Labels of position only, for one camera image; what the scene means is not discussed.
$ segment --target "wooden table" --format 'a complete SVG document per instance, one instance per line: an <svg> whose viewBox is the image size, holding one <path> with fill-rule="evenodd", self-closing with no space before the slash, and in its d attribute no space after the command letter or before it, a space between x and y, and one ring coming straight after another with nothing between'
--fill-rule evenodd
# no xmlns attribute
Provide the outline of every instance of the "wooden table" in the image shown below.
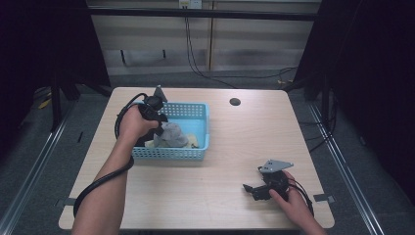
<svg viewBox="0 0 415 235"><path fill-rule="evenodd" d="M115 143L120 109L136 94L155 88L117 88L107 105L70 193L76 198L92 182ZM308 154L288 95L275 90L164 88L169 102L204 102L210 139L202 162L139 160L129 170L121 229L295 229L272 200L255 201L243 184L263 185L257 167L269 159L294 163L288 171L313 201L323 227L334 219ZM232 106L238 98L241 105ZM72 207L60 226L71 229Z"/></svg>

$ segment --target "hand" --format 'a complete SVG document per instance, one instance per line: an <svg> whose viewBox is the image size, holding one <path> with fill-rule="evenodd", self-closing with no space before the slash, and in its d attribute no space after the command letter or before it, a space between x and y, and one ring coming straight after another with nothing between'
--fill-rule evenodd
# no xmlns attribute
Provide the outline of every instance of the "hand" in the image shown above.
<svg viewBox="0 0 415 235"><path fill-rule="evenodd" d="M158 126L159 123L156 120L143 119L137 105L133 105L122 118L118 139L135 144L138 138L147 134L150 129L157 128Z"/></svg>
<svg viewBox="0 0 415 235"><path fill-rule="evenodd" d="M293 176L285 170L284 173L289 178L289 181L294 183ZM306 234L326 234L325 230L311 214L307 204L302 198L301 193L297 189L290 186L287 194L288 202L286 202L275 190L269 190L269 195L271 195L274 201L284 211L287 218L304 230Z"/></svg>

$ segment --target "wall socket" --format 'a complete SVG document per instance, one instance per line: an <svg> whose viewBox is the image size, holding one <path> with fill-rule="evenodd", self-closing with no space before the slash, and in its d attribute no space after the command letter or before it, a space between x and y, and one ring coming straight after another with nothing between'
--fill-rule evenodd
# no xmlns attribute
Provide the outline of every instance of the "wall socket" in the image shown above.
<svg viewBox="0 0 415 235"><path fill-rule="evenodd" d="M202 9L202 0L179 0L179 9Z"/></svg>

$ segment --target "gray cloth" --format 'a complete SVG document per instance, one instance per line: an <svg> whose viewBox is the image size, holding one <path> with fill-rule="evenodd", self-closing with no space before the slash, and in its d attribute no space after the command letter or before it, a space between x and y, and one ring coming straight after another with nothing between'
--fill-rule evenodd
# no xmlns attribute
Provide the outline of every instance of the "gray cloth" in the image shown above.
<svg viewBox="0 0 415 235"><path fill-rule="evenodd" d="M160 142L164 140L171 148L181 148L189 141L183 134L178 124L172 122L162 122L161 127L164 130L161 136L155 134L154 144L158 147Z"/></svg>

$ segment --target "plastic basket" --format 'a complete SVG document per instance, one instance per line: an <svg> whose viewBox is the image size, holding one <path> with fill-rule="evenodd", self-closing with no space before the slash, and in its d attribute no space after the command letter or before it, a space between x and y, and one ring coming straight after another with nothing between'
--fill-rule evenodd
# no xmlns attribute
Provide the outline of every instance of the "plastic basket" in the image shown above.
<svg viewBox="0 0 415 235"><path fill-rule="evenodd" d="M160 159L160 160L189 160L201 161L208 148L208 105L205 103L165 103L159 110L165 114L168 122L180 126L184 134L192 133L196 136L199 148L146 148L134 147L134 159Z"/></svg>

